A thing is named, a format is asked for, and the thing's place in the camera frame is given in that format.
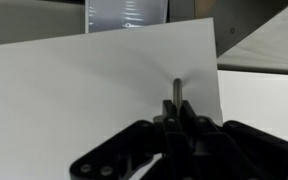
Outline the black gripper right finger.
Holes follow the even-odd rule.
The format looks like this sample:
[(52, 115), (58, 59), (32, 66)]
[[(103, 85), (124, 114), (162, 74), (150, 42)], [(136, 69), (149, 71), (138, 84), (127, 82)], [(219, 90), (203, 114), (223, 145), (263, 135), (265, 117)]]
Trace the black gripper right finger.
[(201, 180), (288, 180), (288, 141), (235, 120), (219, 126), (182, 103)]

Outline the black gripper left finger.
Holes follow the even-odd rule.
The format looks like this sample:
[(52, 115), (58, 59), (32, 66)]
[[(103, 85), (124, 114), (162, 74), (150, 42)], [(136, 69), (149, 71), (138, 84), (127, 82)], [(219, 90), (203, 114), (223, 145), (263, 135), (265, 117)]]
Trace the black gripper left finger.
[(146, 165), (140, 180), (198, 180), (190, 128), (195, 113), (188, 101), (162, 104), (158, 120), (138, 120), (85, 155), (70, 168), (71, 180), (130, 180)]

